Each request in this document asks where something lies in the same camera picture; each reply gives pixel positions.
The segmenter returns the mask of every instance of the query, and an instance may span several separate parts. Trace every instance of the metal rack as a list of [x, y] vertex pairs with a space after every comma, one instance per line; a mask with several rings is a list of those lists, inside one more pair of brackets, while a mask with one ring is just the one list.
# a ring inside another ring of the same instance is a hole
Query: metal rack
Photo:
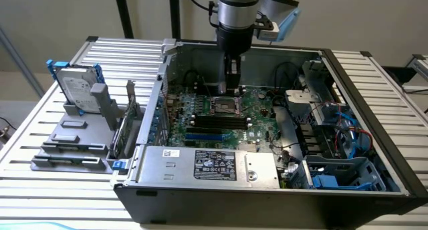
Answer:
[[[101, 63], [111, 97], [120, 104], [129, 100], [128, 79], [136, 80], [137, 101], [145, 106], [162, 63], [162, 45], [162, 41], [99, 38], [86, 42], [73, 63]], [[428, 129], [420, 110], [398, 93], [371, 57], [360, 52], [335, 51], [335, 55], [428, 187]], [[31, 171], [31, 159], [63, 116], [63, 102], [55, 83], [0, 151], [0, 223], [55, 221], [77, 229], [144, 229], [118, 200], [111, 175]], [[422, 230], [427, 225], [428, 207], [420, 207], [403, 216], [382, 216], [360, 229]]]

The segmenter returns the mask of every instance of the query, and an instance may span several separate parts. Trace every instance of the motherboard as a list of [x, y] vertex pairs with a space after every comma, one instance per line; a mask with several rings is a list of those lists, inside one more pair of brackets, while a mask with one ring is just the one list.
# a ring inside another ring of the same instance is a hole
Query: motherboard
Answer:
[[173, 86], [166, 101], [168, 145], [275, 152], [271, 139], [279, 126], [269, 91], [244, 87], [239, 96], [212, 96], [197, 88]]

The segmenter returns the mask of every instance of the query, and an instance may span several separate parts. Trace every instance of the power supply label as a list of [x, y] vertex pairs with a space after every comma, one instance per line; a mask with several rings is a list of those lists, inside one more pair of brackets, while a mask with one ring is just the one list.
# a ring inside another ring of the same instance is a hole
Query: power supply label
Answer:
[[236, 153], [229, 151], [196, 151], [193, 176], [198, 180], [236, 181]]

